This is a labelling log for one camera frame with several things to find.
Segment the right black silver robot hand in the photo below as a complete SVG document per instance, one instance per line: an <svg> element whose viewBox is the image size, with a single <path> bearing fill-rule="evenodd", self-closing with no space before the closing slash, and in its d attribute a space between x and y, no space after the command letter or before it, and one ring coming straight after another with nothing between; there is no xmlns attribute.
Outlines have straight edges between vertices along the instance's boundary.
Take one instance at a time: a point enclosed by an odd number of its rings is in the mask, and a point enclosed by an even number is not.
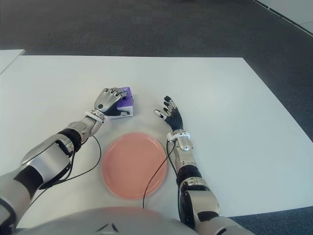
<svg viewBox="0 0 313 235"><path fill-rule="evenodd" d="M183 120L181 114L171 97L164 98L164 112L155 109L154 114L164 120L172 129L172 131L183 130Z"/></svg>

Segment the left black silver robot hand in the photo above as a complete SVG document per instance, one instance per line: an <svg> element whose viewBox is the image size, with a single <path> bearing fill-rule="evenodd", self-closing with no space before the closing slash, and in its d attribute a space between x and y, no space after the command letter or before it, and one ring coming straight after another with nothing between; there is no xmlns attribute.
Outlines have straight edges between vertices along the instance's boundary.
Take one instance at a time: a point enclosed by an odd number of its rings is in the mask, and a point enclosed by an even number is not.
<svg viewBox="0 0 313 235"><path fill-rule="evenodd" d="M126 97L121 88L104 88L95 101L94 108L109 117L127 116L128 111L118 110L117 103Z"/></svg>

